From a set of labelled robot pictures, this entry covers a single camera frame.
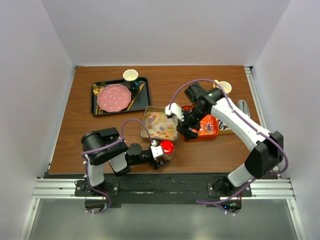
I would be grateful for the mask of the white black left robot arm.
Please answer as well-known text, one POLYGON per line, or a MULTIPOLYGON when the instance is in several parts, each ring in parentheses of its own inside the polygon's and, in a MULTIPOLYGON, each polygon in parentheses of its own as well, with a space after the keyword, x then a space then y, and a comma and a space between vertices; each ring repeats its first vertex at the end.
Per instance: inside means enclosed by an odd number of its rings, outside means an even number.
POLYGON ((147 149, 138 143, 127 145, 114 127, 96 130, 81 138, 85 159, 86 191, 92 196, 106 195, 104 167, 108 163, 118 177, 131 171, 131 167, 149 163, 155 170, 171 162, 161 143, 152 139, 147 149))

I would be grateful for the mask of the orange tin of lollipops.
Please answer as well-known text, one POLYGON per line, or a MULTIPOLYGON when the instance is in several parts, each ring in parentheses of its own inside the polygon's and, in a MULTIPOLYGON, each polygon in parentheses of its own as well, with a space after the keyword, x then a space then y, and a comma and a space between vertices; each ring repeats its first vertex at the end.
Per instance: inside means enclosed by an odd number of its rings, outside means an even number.
MULTIPOLYGON (((183 106, 183 107, 191 107, 191 108, 198 107, 199 109, 201 109, 199 106, 196 106, 195 104, 190 106, 183 106)), ((200 130, 199 131, 196 131, 194 129, 191 129, 191 130, 195 133, 198 133, 198 138, 189 140, 189 141, 214 140, 219 134, 217 119, 213 115, 209 114, 208 111, 205 111, 205 110, 204 110, 204 118, 200 121, 200 130)))

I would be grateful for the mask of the gold tin of lollipops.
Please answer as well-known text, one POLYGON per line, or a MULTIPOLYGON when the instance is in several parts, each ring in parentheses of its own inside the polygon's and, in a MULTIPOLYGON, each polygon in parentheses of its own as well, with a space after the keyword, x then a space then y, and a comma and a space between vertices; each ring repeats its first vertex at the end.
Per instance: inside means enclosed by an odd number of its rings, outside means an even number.
POLYGON ((219 129, 219 135, 229 135, 234 132, 220 119, 217 119, 217 125, 219 129))

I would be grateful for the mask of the red jar lid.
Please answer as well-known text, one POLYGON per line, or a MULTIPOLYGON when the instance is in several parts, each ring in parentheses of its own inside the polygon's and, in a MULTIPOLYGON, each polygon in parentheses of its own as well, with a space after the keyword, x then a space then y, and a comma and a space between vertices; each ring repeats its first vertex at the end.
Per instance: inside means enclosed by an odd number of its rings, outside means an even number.
POLYGON ((164 140, 160 143, 165 154, 171 154, 174 151, 174 144, 172 141, 164 140))

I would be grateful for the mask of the clear glass jar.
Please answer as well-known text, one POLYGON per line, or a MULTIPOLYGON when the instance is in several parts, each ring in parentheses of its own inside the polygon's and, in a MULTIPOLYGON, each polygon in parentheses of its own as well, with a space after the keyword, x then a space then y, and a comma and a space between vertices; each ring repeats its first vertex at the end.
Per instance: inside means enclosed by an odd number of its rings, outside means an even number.
POLYGON ((174 150, 165 152, 164 155, 163 155, 163 159, 164 159, 165 161, 171 161, 171 160, 173 159, 174 152, 175 152, 174 150))

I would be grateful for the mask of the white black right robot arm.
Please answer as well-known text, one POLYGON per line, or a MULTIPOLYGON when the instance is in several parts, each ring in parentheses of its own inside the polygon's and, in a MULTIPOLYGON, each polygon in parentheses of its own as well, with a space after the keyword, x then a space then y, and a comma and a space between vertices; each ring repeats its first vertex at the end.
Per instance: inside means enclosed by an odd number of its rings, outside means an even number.
POLYGON ((194 129, 199 129, 200 121, 212 115, 225 123, 250 151, 247 159, 239 167, 213 184, 215 191, 233 197, 244 189, 249 181, 261 179, 282 161, 288 158, 284 152, 284 137, 278 132, 270 132, 244 114, 227 96, 221 86, 204 90, 194 80, 184 85, 184 93, 193 103, 193 108, 185 110, 174 102, 165 108, 167 116, 178 118, 177 131, 185 140, 198 138, 194 129))

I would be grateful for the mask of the brown tin of gummies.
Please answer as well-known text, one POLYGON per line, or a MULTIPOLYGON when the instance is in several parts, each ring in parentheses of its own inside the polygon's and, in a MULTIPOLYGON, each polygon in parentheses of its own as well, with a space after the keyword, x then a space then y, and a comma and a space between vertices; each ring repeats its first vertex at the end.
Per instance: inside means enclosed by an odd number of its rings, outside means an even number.
POLYGON ((178 119, 176 116, 168 117, 163 107, 148 106, 144 112, 143 124, 153 139, 173 142, 178 138, 178 119))

